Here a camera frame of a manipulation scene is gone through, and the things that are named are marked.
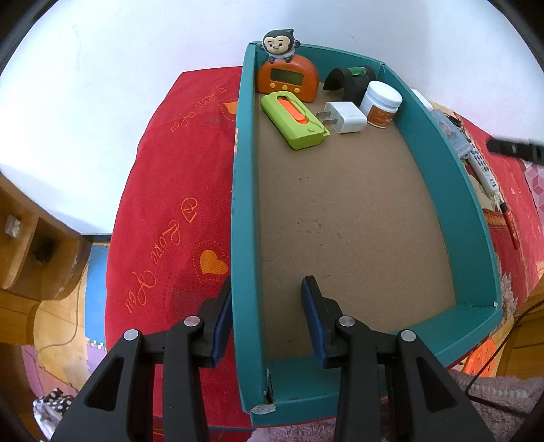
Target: white wall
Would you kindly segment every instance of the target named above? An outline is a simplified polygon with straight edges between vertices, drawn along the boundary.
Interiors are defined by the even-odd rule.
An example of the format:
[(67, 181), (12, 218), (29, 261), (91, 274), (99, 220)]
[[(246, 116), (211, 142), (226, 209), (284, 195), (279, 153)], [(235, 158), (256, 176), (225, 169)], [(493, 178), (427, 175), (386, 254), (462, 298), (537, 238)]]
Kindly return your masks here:
[(544, 73), (486, 0), (339, 1), (59, 0), (0, 77), (0, 169), (80, 232), (111, 232), (176, 77), (240, 65), (249, 41), (283, 27), (384, 61), (492, 134), (544, 140)]

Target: orange plastic stool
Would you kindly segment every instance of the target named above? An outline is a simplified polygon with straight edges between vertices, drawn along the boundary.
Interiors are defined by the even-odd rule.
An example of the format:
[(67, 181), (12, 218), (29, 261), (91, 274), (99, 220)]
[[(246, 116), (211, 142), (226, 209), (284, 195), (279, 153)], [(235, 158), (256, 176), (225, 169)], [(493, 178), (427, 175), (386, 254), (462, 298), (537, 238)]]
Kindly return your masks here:
[[(478, 373), (484, 366), (484, 364), (493, 356), (494, 352), (495, 343), (491, 338), (489, 338), (476, 350), (468, 355), (467, 361), (465, 362), (465, 367), (462, 370), (463, 373), (467, 373), (468, 375), (475, 375), (476, 373)], [(494, 366), (495, 361), (493, 360), (482, 372), (480, 377), (487, 378), (491, 376)]]

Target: orange plastic object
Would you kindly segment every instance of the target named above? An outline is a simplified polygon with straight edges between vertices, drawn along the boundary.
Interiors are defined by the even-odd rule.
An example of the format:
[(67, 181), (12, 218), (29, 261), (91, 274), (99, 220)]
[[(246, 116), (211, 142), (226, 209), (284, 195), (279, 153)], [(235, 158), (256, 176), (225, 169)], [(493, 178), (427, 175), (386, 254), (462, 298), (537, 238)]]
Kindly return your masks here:
[[(465, 362), (465, 367), (463, 368), (463, 373), (467, 373), (468, 375), (475, 375), (478, 373), (484, 364), (493, 356), (494, 352), (495, 343), (491, 338), (489, 338), (470, 355), (468, 355), (467, 361)], [(491, 376), (494, 366), (495, 361), (493, 360), (486, 367), (480, 377), (488, 378)]]
[(280, 104), (283, 107), (285, 107), (285, 109), (287, 109), (287, 112), (289, 112), (289, 114), (291, 114), (291, 116), (295, 119), (296, 122), (301, 123), (301, 124), (308, 124), (308, 120), (306, 120), (304, 115), (302, 115), (298, 111), (298, 109), (296, 107), (294, 107), (293, 104), (289, 100), (286, 100), (286, 99), (283, 99), (283, 98), (278, 98), (277, 100), (280, 102)]
[(285, 60), (264, 62), (257, 74), (257, 91), (261, 94), (288, 90), (300, 101), (311, 103), (316, 99), (318, 87), (317, 68), (310, 60), (296, 54), (290, 63)]

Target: white plastic jar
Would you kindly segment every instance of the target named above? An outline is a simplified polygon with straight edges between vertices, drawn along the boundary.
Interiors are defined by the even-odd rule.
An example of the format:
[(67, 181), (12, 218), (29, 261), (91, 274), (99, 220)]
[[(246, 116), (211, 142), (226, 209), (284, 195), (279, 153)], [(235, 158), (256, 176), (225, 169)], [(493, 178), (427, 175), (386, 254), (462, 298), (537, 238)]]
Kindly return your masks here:
[(402, 96), (394, 88), (381, 81), (371, 81), (359, 109), (369, 124), (387, 127), (402, 102)]

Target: green label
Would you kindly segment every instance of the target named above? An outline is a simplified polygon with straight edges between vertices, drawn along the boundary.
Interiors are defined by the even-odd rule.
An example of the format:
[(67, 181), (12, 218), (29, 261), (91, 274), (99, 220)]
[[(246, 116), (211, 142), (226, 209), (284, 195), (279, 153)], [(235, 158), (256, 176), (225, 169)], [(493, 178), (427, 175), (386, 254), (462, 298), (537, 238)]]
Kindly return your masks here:
[(367, 73), (367, 68), (366, 67), (349, 67), (348, 69), (351, 71), (351, 74), (354, 77), (357, 76), (357, 75)]

